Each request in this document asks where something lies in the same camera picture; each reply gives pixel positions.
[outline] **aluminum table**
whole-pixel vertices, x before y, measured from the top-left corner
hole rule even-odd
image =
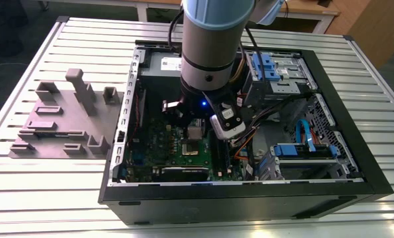
[[[0,112],[0,235],[69,237],[394,237],[394,194],[321,219],[129,227],[98,204],[105,160],[12,159],[41,81],[73,89],[82,68],[94,90],[125,91],[135,40],[166,41],[163,23],[62,18]],[[394,92],[342,36],[254,30],[264,47],[314,50],[394,188]],[[181,41],[182,26],[173,38]],[[242,41],[250,45],[248,34]]]

